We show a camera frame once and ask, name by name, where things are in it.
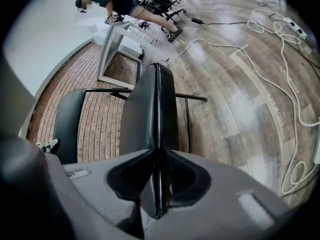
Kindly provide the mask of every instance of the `white metal frame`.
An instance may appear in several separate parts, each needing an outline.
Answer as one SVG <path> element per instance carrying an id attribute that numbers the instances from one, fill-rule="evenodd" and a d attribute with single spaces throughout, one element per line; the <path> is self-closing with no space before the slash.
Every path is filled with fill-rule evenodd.
<path id="1" fill-rule="evenodd" d="M 129 21 L 115 22 L 115 23 L 110 24 L 110 27 L 109 27 L 109 30 L 108 30 L 106 36 L 105 36 L 105 40 L 103 42 L 101 54 L 100 54 L 100 57 L 98 60 L 96 75 L 97 75 L 98 80 L 108 82 L 108 83 L 111 83 L 114 85 L 118 85 L 121 87 L 133 89 L 134 86 L 131 84 L 104 76 L 104 73 L 105 73 L 108 65 L 110 64 L 111 60 L 113 59 L 113 57 L 115 56 L 116 53 L 120 53 L 120 54 L 132 59 L 132 56 L 130 56 L 129 54 L 118 51 L 119 46 L 121 44 L 121 41 L 123 40 L 124 37 L 128 37 L 128 38 L 136 41 L 142 47 L 144 47 L 146 49 L 146 51 L 148 51 L 148 53 L 153 53 L 155 56 L 157 56 L 159 60 L 167 61 L 169 58 L 167 55 L 165 55 L 163 52 L 161 52 L 158 48 L 154 47 L 152 44 L 148 43 L 147 41 L 138 37 L 137 35 L 135 35 L 131 32 L 128 32 L 129 27 L 134 27 L 134 28 L 138 29 L 139 31 L 145 33 L 146 35 L 150 36 L 153 40 L 156 40 L 155 36 L 148 33 L 144 29 L 137 27 L 136 25 L 133 25 Z M 117 44 L 116 49 L 114 51 L 112 51 L 111 56 L 109 56 L 108 60 L 106 61 L 108 52 L 110 50 L 110 46 L 111 46 L 112 41 L 115 38 L 116 34 L 120 34 L 121 38 Z"/>

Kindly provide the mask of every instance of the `brick floor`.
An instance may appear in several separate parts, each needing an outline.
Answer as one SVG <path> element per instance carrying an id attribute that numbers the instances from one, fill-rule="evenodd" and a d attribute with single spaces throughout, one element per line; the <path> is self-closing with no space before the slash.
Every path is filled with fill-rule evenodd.
<path id="1" fill-rule="evenodd" d="M 53 138 L 57 107 L 67 93 L 80 88 L 120 87 L 96 80 L 101 46 L 89 43 L 75 53 L 53 76 L 39 98 L 30 121 L 27 139 L 48 143 Z M 117 54 L 111 61 L 117 76 L 135 79 L 137 63 Z M 87 162 L 119 155 L 120 122 L 124 102 L 108 93 L 90 92 L 84 99 L 78 130 L 78 161 Z"/>

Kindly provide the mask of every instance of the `wall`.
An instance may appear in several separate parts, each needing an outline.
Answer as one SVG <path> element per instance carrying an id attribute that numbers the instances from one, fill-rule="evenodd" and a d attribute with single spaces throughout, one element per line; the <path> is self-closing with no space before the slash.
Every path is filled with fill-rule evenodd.
<path id="1" fill-rule="evenodd" d="M 87 26 L 75 24 L 77 13 L 75 0 L 32 0 L 4 42 L 9 65 L 36 101 L 61 65 L 92 39 Z"/>

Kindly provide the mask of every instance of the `white power strip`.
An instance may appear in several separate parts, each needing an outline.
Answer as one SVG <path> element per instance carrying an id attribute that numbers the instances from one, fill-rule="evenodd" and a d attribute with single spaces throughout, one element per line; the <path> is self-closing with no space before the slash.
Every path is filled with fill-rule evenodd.
<path id="1" fill-rule="evenodd" d="M 315 150 L 314 150 L 314 156 L 313 156 L 313 163 L 316 164 L 316 165 L 320 164 L 320 124 L 318 125 L 318 135 L 316 137 L 316 144 L 315 144 Z"/>
<path id="2" fill-rule="evenodd" d="M 283 18 L 283 20 L 287 23 L 289 28 L 292 29 L 297 34 L 297 36 L 299 38 L 301 38 L 301 39 L 306 39 L 307 38 L 307 34 L 292 19 Z"/>

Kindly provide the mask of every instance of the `black shorts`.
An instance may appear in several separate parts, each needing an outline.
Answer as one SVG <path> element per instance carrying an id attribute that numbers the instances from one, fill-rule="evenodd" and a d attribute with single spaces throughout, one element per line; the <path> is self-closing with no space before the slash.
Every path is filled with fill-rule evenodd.
<path id="1" fill-rule="evenodd" d="M 129 15 L 133 13 L 136 7 L 139 6 L 137 0 L 112 0 L 113 10 L 117 14 Z"/>

